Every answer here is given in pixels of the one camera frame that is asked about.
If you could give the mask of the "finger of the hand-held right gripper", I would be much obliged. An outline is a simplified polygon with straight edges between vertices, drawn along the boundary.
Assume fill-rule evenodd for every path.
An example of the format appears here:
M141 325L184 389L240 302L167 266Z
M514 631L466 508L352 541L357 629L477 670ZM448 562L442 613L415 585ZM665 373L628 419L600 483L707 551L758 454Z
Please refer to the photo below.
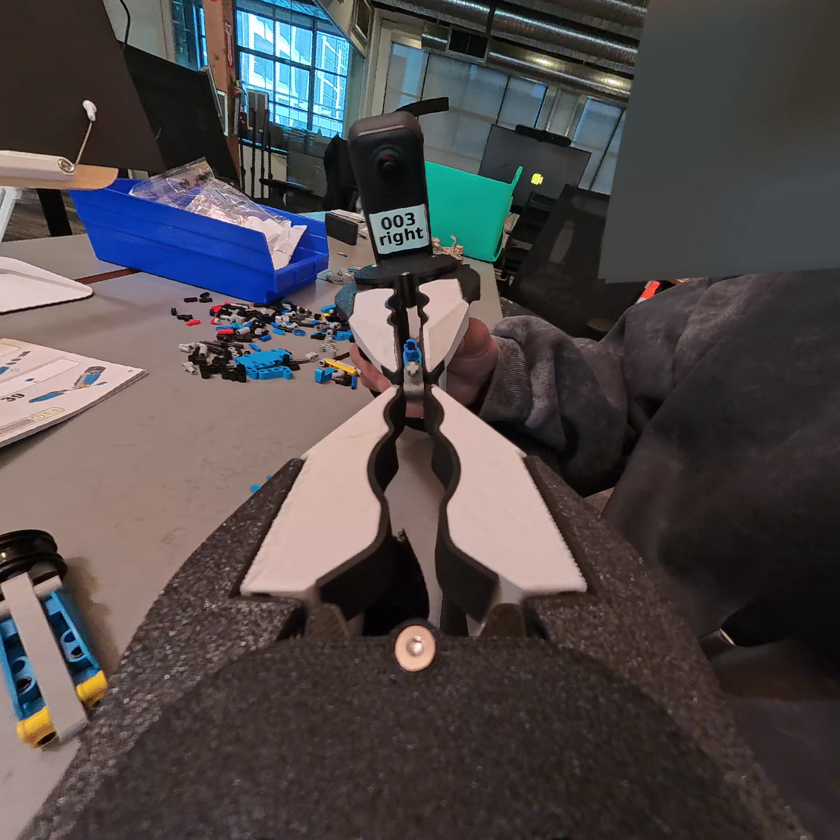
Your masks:
M423 378L437 384L469 326L469 303L456 278L440 278L418 287L419 341Z
M353 299L349 324L356 345L388 382L402 382L403 361L397 352L397 329L389 300L393 289L359 291Z

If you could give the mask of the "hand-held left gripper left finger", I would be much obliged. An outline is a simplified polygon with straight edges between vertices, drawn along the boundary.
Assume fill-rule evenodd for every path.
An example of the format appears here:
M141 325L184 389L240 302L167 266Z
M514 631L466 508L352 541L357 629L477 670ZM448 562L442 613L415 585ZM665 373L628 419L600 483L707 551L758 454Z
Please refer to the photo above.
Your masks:
M385 489L398 470L403 389L391 386L302 459L245 574L244 595L380 597L392 578Z

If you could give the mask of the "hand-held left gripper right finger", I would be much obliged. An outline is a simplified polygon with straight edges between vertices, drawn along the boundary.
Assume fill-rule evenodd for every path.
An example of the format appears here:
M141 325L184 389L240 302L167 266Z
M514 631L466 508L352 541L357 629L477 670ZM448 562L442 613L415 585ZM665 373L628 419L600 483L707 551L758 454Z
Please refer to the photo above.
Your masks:
M485 622L500 603L585 593L525 453L440 387L425 391L432 469L444 491L435 571L445 599Z

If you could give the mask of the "pile of toy bricks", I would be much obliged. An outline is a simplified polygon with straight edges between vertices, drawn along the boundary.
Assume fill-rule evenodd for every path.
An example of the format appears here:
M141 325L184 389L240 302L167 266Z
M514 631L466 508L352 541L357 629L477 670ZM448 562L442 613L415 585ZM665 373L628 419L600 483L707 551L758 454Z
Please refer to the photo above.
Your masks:
M170 314L187 327L207 326L212 333L180 343L183 371L205 381L289 382L310 372L318 384L351 390L358 368L341 343L351 343L349 317L338 306L310 309L288 300L259 305L216 301L205 291L183 298Z

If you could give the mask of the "wheel and beam assembly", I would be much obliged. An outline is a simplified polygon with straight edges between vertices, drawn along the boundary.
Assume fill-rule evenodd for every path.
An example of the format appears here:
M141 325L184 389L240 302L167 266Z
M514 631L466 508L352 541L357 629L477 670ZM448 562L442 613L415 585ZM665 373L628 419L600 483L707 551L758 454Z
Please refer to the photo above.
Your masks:
M66 585L67 571L48 532L2 534L2 676L17 737L35 749L75 738L109 686Z

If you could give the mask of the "person's right forearm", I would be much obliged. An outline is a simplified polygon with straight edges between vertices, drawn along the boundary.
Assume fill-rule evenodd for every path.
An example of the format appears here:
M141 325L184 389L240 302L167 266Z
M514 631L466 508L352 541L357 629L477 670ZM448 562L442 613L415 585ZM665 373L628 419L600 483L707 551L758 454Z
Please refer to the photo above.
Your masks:
M599 341L506 318L479 402L556 457L579 492L647 446L723 468L803 435L838 433L838 269L690 278Z

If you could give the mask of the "grey desk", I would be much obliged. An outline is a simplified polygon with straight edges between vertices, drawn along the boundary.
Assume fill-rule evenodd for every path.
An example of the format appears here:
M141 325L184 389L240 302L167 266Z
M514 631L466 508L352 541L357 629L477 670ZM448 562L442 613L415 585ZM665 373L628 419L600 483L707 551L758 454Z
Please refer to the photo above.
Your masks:
M181 343L213 331L171 315L199 289L99 261L86 236L3 245L90 282L92 297L2 316L2 338L146 371L70 420L2 449L2 532L56 539L110 692L157 596L252 486L304 454L372 399L368 389L291 381L235 384L182 368Z

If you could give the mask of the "person's right hand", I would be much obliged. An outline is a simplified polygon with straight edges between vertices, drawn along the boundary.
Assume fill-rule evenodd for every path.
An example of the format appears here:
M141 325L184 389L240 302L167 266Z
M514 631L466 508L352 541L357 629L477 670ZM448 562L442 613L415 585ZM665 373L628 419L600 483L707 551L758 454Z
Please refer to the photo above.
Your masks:
M446 392L473 413L483 403L498 360L498 347L485 323L470 318L465 336L449 362ZM371 392L382 393L391 387L357 344L350 346L350 358L360 372L360 383Z

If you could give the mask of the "green storage crate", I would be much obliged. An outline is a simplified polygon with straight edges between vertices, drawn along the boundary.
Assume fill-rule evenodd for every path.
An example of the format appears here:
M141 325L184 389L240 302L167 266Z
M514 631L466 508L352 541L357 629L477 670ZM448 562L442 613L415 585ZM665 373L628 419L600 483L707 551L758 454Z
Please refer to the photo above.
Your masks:
M445 247L454 239L463 247L465 257L494 263L502 250L505 223L522 168L510 183L430 161L425 169L430 235Z

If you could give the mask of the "black mesh chair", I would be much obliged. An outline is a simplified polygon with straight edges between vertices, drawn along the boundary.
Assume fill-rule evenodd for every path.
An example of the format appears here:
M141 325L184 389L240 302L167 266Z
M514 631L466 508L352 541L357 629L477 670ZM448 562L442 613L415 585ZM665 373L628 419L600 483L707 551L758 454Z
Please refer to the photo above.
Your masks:
M572 335L593 314L610 197L567 185L552 203L533 194L510 241L515 261L502 296L509 313L529 312Z

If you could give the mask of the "black monitor screen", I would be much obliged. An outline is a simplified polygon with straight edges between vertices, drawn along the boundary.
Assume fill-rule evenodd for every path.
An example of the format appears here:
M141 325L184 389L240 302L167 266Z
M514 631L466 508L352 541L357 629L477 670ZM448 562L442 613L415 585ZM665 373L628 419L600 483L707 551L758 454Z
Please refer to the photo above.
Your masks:
M490 128L478 175L512 183L511 207L521 208L532 193L557 199L566 186L578 186L592 154L571 145L538 140L498 125Z

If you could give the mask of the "paned window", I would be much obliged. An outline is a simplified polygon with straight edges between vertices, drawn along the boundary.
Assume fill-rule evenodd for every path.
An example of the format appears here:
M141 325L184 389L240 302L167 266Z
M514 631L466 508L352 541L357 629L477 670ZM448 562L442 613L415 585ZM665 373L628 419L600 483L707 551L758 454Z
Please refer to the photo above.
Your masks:
M317 2L236 1L239 79L284 128L343 133L354 49Z

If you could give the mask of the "clear plastic parts bags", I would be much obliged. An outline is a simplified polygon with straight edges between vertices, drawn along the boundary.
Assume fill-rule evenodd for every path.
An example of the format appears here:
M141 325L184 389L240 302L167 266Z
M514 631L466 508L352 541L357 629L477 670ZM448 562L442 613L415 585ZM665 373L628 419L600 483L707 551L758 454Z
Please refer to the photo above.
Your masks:
M275 270L292 262L307 231L305 224L291 222L217 179L204 158L153 175L133 186L130 194L263 234Z

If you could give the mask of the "blue bin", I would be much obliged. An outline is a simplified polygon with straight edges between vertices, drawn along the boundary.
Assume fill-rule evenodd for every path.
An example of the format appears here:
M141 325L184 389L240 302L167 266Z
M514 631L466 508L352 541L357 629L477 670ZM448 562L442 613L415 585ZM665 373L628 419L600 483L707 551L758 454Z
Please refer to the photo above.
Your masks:
M260 304L309 286L329 266L320 220L279 211L307 229L290 264L276 270L263 234L132 196L137 184L119 178L69 192L100 260Z

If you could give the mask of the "person's dark clothing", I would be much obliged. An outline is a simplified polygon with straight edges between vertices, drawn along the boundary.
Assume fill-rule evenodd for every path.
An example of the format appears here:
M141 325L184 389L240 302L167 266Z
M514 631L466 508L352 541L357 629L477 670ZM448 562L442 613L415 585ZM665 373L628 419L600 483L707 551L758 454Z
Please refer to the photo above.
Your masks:
M838 372L713 360L627 381L607 518L666 576L737 723L815 838L838 838Z

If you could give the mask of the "instruction manual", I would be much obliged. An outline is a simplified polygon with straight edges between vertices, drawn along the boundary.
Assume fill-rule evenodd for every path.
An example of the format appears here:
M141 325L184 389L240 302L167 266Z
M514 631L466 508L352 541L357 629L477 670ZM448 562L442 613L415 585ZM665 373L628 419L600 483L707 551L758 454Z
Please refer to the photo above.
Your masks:
M1 340L1 446L86 411L146 375L135 366Z

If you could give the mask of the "white stand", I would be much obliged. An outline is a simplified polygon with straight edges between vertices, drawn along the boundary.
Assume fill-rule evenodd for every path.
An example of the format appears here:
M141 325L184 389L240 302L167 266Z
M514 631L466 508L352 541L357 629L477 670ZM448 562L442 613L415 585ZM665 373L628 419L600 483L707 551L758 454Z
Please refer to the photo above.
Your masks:
M1 257L1 314L80 301L93 289L23 260Z

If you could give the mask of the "dark partition panel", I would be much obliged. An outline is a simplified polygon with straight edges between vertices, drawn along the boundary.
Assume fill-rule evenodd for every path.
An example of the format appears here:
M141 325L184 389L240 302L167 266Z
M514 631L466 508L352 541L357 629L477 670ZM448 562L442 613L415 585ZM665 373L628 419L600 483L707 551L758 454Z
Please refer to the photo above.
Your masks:
M99 1L1 2L1 148L162 172L165 164Z

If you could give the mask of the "wooden post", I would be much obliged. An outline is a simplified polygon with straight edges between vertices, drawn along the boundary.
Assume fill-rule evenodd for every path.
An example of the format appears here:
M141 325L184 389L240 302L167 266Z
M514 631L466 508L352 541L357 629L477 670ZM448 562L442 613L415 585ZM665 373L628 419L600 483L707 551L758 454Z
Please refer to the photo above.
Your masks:
M240 87L236 66L235 1L203 1L208 65L226 95L227 144L237 152Z

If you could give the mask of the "silver air duct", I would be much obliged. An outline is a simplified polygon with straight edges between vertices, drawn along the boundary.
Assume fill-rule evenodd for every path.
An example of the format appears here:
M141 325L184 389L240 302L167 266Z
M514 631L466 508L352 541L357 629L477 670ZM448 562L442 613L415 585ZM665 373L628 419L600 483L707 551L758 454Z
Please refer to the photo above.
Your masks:
M646 7L606 2L384 1L375 6L600 67L635 68Z

